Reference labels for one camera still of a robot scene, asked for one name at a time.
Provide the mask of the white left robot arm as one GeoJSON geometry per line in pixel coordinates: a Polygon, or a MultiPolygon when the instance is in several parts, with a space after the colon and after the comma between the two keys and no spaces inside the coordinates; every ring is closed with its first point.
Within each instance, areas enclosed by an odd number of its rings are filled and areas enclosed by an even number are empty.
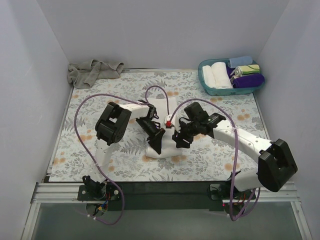
{"type": "Polygon", "coordinates": [[[106,196],[107,187],[103,183],[106,177],[101,171],[103,168],[108,168],[115,146],[125,135],[130,120],[136,120],[148,136],[148,145],[157,154],[161,153],[165,130],[160,123],[153,121],[158,118],[156,107],[145,101],[120,105],[114,102],[108,103],[95,125],[98,142],[93,157],[93,167],[89,175],[82,178],[86,191],[95,200],[101,200],[106,196]]]}

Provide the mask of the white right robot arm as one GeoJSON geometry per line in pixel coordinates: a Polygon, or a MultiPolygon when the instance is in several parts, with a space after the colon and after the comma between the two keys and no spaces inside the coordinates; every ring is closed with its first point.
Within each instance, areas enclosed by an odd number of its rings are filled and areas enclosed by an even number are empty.
{"type": "Polygon", "coordinates": [[[257,168],[232,173],[226,186],[227,195],[237,199],[247,190],[264,187],[278,192],[298,171],[288,143],[272,141],[237,128],[226,114],[208,114],[198,102],[184,108],[187,118],[178,121],[169,117],[165,126],[174,127],[172,140],[177,148],[190,148],[194,137],[202,134],[222,141],[257,163],[257,168]]]}

